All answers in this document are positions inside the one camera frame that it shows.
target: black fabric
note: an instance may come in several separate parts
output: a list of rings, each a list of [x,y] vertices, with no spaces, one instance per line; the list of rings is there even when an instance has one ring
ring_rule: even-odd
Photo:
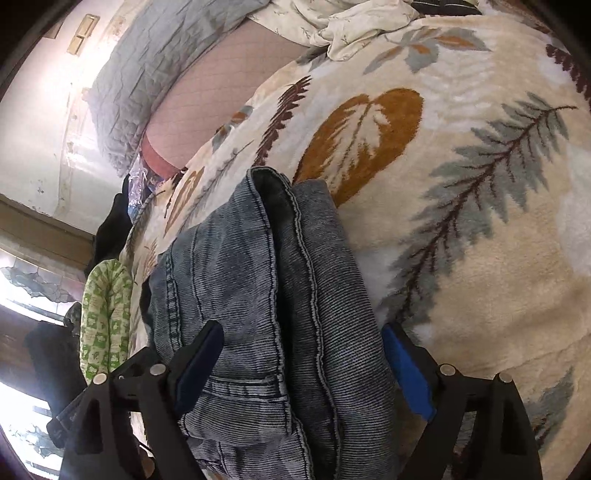
[[[88,278],[92,269],[102,261],[119,257],[132,225],[131,219],[129,218],[128,206],[129,175],[123,180],[121,193],[115,195],[113,206],[107,218],[96,231],[93,241],[92,259],[84,269],[86,278]]]
[[[423,15],[442,15],[445,17],[482,15],[480,10],[465,0],[416,0],[410,5]]]
[[[41,391],[55,416],[86,388],[72,335],[66,327],[39,322],[25,337],[25,345]]]

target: gray fern pattern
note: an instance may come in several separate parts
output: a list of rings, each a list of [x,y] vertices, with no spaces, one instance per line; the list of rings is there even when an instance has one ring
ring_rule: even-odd
[[[404,241],[408,246],[391,267],[391,293],[381,304],[390,322],[428,322],[438,275],[450,274],[468,244],[492,236],[492,213],[507,223],[507,197],[527,211],[527,191],[547,188],[543,159],[558,151],[558,134],[568,139],[561,112],[576,107],[553,107],[533,93],[527,96],[514,106],[503,104],[507,118],[473,128],[479,143],[457,148],[461,159],[431,172],[441,178],[425,194],[434,203],[414,218],[422,225]]]

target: cream floral fabric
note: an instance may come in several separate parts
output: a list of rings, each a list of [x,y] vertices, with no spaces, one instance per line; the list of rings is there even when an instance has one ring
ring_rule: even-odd
[[[272,0],[249,18],[293,42],[347,60],[382,32],[418,18],[410,0]]]
[[[402,322],[465,375],[509,372],[544,478],[566,479],[591,441],[586,79],[546,34],[505,16],[422,18],[348,61],[307,60],[265,82],[146,205],[121,258],[132,352],[145,345],[139,293],[157,255],[248,168],[321,178],[378,326]],[[404,460],[423,425],[403,405]]]

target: denim jeans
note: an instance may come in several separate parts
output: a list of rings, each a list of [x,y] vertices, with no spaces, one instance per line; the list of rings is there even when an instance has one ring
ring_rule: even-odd
[[[183,232],[142,302],[163,361],[208,320],[226,345],[180,426],[235,479],[394,479],[394,379],[326,184],[249,170]]]

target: orange leaf pattern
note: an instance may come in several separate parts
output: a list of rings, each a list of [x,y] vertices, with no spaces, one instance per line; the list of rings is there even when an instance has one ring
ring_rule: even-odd
[[[404,152],[422,111],[421,96],[404,88],[375,100],[365,94],[348,100],[315,133],[294,182],[323,179],[335,205],[342,205]]]
[[[168,233],[168,230],[173,225],[173,223],[177,220],[180,213],[183,211],[185,205],[193,195],[193,192],[199,185],[199,180],[203,175],[204,167],[199,171],[192,171],[191,175],[187,178],[187,181],[181,187],[181,191],[178,193],[177,199],[174,202],[173,209],[170,213],[170,217],[168,222],[166,222],[166,227],[164,228],[164,235]]]

